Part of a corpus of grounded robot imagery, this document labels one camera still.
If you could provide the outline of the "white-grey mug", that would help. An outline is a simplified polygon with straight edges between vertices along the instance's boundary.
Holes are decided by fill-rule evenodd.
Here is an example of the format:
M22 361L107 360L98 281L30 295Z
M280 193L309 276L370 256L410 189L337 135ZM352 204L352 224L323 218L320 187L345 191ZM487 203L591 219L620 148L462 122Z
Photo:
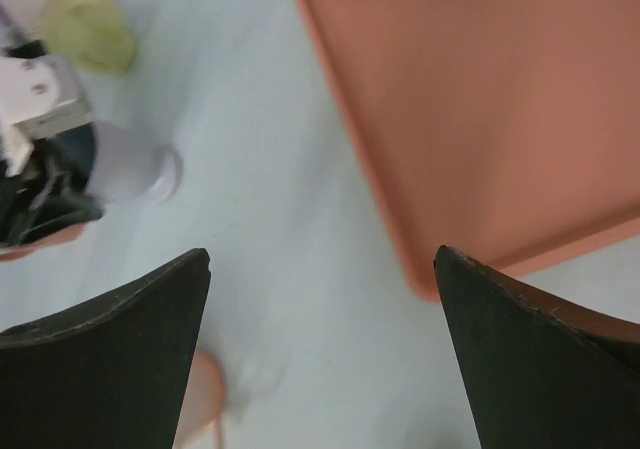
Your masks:
M94 125L96 155L87 189L102 203L138 196L156 202L171 197L181 182L182 161L170 145L145 142L111 123Z

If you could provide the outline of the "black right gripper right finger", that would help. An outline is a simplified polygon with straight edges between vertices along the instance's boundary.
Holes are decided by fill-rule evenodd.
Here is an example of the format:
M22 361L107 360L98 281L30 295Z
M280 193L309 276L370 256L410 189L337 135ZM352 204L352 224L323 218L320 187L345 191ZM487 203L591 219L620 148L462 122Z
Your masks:
M638 324L448 246L434 271L482 447L638 447Z

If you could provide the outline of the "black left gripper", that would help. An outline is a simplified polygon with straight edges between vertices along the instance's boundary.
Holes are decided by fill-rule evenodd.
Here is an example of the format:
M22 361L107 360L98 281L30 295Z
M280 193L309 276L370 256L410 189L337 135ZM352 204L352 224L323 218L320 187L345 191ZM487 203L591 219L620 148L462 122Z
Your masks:
M32 140L1 137L1 245L20 247L102 218L87 186L97 158L92 124Z

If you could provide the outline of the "yellow faceted mug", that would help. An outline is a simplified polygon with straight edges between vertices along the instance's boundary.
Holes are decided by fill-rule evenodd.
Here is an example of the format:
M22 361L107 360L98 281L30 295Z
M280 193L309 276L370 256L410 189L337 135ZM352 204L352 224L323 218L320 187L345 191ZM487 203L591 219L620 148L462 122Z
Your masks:
M49 51L89 72L123 74L137 53L124 11L113 0L47 0L36 33Z

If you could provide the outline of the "pink mug with handle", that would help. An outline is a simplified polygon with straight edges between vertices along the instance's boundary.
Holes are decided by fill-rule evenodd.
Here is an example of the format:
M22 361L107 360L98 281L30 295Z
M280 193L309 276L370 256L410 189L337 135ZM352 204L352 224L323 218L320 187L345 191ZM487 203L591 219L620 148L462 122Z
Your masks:
M2 262L15 261L27 257L40 249L72 242L84 232L84 229L84 224L77 224L60 230L34 243L2 248L0 260Z

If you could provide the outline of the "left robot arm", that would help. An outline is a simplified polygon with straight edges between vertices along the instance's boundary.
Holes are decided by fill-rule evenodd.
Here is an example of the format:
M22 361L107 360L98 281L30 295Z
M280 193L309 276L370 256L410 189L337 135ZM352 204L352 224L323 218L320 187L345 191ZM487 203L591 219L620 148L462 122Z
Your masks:
M99 220L87 189L97 156L91 106L71 61L40 30L59 0L1 0L1 250Z

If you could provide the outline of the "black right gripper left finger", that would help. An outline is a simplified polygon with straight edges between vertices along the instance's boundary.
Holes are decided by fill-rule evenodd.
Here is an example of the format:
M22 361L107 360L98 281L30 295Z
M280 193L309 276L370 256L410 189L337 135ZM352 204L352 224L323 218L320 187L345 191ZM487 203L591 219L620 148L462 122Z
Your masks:
M210 285L193 249L1 333L4 448L170 448Z

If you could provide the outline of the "large peach mug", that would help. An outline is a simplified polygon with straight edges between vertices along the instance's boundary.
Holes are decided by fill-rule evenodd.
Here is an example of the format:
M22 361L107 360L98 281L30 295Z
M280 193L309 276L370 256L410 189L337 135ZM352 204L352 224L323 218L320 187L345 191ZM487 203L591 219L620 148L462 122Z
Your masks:
M194 353L173 447L187 448L210 432L214 447L225 446L223 413L227 401L224 374L216 359Z

